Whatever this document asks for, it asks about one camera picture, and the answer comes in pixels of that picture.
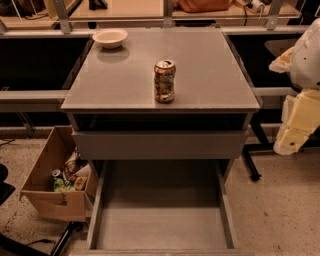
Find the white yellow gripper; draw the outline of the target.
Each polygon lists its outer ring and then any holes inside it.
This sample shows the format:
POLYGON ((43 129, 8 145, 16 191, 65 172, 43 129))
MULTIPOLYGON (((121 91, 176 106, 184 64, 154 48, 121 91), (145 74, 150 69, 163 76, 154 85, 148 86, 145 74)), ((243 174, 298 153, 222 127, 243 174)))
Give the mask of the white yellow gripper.
POLYGON ((288 95, 281 121, 273 149, 277 154, 291 155, 320 127, 320 91, 303 89, 297 96, 288 95))

